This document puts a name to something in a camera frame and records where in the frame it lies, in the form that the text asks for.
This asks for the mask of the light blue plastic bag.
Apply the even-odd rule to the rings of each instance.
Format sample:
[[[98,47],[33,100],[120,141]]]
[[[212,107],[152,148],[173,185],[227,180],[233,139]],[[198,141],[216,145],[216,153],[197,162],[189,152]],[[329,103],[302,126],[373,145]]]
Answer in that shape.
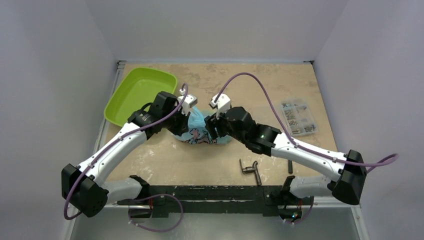
[[[224,137],[218,137],[213,139],[206,129],[205,117],[208,117],[210,112],[200,111],[196,106],[190,110],[190,116],[188,118],[188,131],[183,133],[181,136],[174,135],[174,137],[187,144],[209,144],[209,145],[225,145],[232,141],[232,138],[228,135]]]

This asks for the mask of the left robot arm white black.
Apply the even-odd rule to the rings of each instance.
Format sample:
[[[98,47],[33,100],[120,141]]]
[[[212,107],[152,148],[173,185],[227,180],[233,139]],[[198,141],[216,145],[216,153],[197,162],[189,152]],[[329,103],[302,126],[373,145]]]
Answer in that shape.
[[[161,130],[167,129],[177,136],[186,133],[190,108],[197,102],[197,98],[185,90],[179,97],[161,91],[153,102],[133,112],[121,130],[98,152],[77,166],[66,165],[61,171],[65,219],[76,218],[68,215],[69,206],[90,218],[113,202],[146,203],[148,184],[140,177],[132,175],[125,180],[107,182],[108,176],[134,149]]]

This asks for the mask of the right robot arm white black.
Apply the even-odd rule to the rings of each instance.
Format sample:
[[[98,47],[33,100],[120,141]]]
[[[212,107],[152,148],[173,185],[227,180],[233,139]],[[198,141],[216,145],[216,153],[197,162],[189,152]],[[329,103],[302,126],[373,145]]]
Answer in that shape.
[[[213,139],[230,136],[255,154],[287,159],[321,174],[288,177],[280,191],[284,202],[292,204],[309,196],[333,196],[345,204],[360,203],[367,170],[359,152],[328,151],[302,141],[292,143],[281,130],[255,122],[241,106],[207,116],[204,121]]]

